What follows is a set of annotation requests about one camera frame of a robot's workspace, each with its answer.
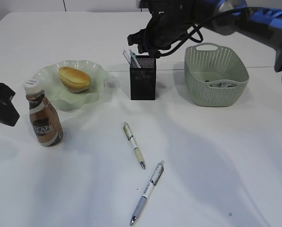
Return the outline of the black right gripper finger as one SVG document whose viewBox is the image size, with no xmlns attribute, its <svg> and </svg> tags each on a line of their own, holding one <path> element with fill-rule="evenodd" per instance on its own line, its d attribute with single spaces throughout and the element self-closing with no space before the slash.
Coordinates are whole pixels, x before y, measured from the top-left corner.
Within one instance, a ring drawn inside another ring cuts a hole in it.
<svg viewBox="0 0 282 227">
<path fill-rule="evenodd" d="M 144 31 L 145 31 L 144 29 L 141 29 L 137 33 L 130 34 L 127 37 L 128 45 L 129 46 L 137 45 L 139 54 L 147 52 L 147 50 L 144 46 L 144 43 L 143 43 Z"/>
</svg>

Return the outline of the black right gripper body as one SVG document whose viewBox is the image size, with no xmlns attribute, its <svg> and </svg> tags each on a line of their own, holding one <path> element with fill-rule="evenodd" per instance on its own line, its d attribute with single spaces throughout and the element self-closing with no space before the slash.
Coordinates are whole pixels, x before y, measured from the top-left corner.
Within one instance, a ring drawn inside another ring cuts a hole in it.
<svg viewBox="0 0 282 227">
<path fill-rule="evenodd" d="M 152 18 L 141 36 L 146 41 L 141 43 L 141 52 L 170 49 L 173 43 L 187 36 L 194 17 L 193 9 L 171 9 L 165 12 L 150 9 L 149 12 Z"/>
</svg>

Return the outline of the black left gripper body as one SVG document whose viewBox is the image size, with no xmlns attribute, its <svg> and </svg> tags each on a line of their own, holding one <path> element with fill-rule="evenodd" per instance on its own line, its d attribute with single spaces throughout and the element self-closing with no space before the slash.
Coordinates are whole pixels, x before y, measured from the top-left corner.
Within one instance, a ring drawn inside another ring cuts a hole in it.
<svg viewBox="0 0 282 227">
<path fill-rule="evenodd" d="M 14 127 L 20 118 L 12 99 L 15 92 L 4 83 L 0 83 L 0 123 Z"/>
</svg>

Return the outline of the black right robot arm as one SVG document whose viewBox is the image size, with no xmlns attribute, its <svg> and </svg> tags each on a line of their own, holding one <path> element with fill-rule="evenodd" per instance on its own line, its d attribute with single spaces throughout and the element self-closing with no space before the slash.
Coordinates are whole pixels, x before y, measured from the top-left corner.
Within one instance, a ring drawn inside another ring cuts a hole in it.
<svg viewBox="0 0 282 227">
<path fill-rule="evenodd" d="M 146 27 L 127 37 L 139 53 L 153 58 L 169 56 L 202 27 L 220 35 L 235 32 L 276 51 L 275 72 L 282 73 L 282 9 L 249 7 L 244 0 L 139 0 L 148 9 Z"/>
</svg>

